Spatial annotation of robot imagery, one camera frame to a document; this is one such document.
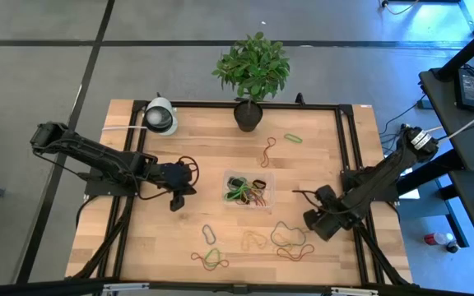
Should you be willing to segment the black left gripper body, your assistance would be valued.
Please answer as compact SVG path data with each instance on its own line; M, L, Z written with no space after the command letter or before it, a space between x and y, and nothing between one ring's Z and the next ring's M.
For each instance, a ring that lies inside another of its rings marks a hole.
M164 188L168 192L172 192L170 210L173 212L180 210L185 204L185 196L180 193L184 187L193 187L190 184L193 180L193 171L184 162L159 164L157 168L158 173L153 177L153 183L158 188Z

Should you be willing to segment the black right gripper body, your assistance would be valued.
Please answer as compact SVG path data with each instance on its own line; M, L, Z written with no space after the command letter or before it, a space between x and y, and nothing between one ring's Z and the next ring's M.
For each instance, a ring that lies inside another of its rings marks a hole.
M317 190L316 197L321 203L322 214L316 224L315 232L323 240L329 241L342 227L341 211L345 210L346 207L329 185L320 187Z

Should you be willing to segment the teal rubber band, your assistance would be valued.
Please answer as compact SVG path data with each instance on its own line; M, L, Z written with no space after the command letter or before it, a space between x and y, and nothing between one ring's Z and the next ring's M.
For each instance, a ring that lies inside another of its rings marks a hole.
M289 240L283 234L296 234L297 240ZM307 242L306 232L299 227L290 227L286 222L279 220L270 233L272 243L278 247L302 247Z

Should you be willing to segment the blue rubber band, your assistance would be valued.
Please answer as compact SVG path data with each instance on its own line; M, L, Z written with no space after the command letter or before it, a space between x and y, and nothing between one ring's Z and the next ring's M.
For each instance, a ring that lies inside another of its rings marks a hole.
M209 224L202 226L202 235L205 239L206 244L213 245L216 243L216 235Z

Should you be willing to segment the yellow rubber band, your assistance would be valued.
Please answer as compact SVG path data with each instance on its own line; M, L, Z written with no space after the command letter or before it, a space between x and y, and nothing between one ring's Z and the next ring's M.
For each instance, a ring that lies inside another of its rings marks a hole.
M257 232L246 230L243 233L241 239L241 249L243 251L249 251L252 246L262 250L267 246L267 238Z
M239 204L248 205L252 203L259 203L263 198L263 191L257 188L244 189L240 194L237 202Z

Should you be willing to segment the clear plastic bin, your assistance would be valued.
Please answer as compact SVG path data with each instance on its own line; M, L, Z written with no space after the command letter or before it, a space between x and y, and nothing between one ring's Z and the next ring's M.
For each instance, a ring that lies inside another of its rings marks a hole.
M225 201L224 195L229 191L227 187L227 182L229 177L241 178L244 182L246 182L251 188L253 187L253 180L260 179L263 180L267 187L263 189L263 198L267 202L266 206L256 206L254 203L250 203L248 205L239 204L235 201ZM242 172L242 171L235 171L235 170L226 170L224 173L224 178L222 181L222 194L221 200L225 206L240 208L240 209L250 209L250 210L265 210L267 212L271 212L273 206L275 205L275 177L272 173L257 173L257 172Z

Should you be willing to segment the plastic bottle with red label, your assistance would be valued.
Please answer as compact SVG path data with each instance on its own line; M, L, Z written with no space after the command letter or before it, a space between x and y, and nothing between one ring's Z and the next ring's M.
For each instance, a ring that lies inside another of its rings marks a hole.
M426 244L430 246L445 246L447 252L456 253L460 247L456 238L451 233L432 233L423 237Z

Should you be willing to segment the green plant in black pot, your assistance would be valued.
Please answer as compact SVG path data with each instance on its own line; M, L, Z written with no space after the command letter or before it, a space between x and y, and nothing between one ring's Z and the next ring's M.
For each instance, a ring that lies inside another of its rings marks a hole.
M241 98L234 119L241 131L251 132L263 118L260 103L285 89L290 59L281 41L271 41L259 31L235 41L220 55L211 74L222 88L230 87Z

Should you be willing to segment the black crossbeam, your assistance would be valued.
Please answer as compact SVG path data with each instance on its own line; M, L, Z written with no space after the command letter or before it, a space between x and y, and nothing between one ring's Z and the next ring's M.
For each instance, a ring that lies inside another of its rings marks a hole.
M113 293L138 290L184 290L226 292L236 295L251 293L324 294L326 296L474 296L474 294L423 289L416 285L366 284L340 285L291 285L291 284L215 284L145 281L121 281L118 278L93 278L56 280L21 284L0 285L0 296L82 296L86 294Z

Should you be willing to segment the black power adapter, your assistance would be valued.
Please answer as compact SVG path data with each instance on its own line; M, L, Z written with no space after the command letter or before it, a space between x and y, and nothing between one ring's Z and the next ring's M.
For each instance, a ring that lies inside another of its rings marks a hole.
M459 69L454 80L454 88L457 108L474 112L474 72Z

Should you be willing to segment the black diagonal pole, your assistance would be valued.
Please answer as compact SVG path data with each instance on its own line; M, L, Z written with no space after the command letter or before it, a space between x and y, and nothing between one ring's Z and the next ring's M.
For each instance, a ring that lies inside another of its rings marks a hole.
M431 68L430 72L439 81L450 81L452 77L474 57L474 38L441 68Z

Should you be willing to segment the black desk leg frame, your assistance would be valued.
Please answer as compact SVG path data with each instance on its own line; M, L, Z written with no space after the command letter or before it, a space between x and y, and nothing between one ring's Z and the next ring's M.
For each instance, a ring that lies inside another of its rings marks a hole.
M418 199L402 201L399 210L405 219L413 220L443 215L459 247L469 247L458 217L450 203L458 194L454 185L443 185L440 178L449 172L463 170L455 149L448 150L424 164L415 164L410 173L397 181L397 193L403 195L417 194Z

